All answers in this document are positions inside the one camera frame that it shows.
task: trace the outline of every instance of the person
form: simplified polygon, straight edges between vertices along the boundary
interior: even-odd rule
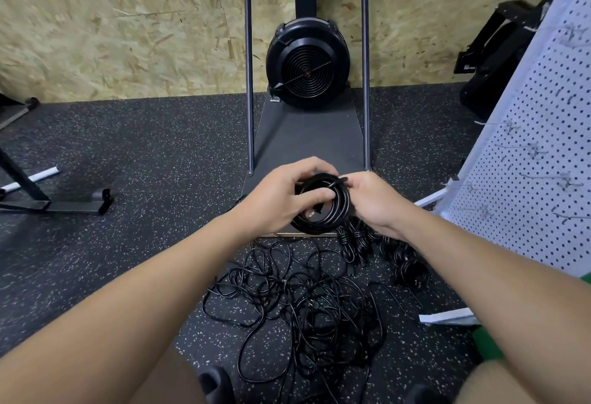
[[[270,172],[239,205],[122,274],[0,359],[3,403],[199,403],[171,347],[218,271],[249,240],[334,197],[295,195],[312,157]],[[378,175],[346,175],[355,213],[404,240],[462,297],[506,356],[468,378],[459,403],[591,402],[591,286],[421,209]]]

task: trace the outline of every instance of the person's right arm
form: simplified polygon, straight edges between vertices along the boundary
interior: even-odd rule
[[[591,402],[591,286],[470,234],[376,174],[346,175],[359,218],[415,247],[460,295],[544,402]]]

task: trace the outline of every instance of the green object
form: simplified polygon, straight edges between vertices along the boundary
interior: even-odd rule
[[[591,284],[591,272],[581,277],[587,284]],[[472,333],[478,352],[484,360],[503,359],[505,356],[483,326]]]

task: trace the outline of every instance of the forearm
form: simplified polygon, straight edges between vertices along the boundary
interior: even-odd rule
[[[398,224],[405,239],[468,304],[532,390],[548,402],[586,402],[591,288],[422,209],[407,217]]]
[[[249,235],[229,213],[123,274],[0,360],[6,402],[126,402]]]

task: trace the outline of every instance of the person's left hand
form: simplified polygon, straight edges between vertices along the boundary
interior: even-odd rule
[[[250,237],[272,234],[287,226],[293,218],[312,206],[335,198],[328,188],[296,195],[296,183],[316,172],[338,176],[336,169],[318,157],[306,158],[273,169],[232,212],[240,215]]]

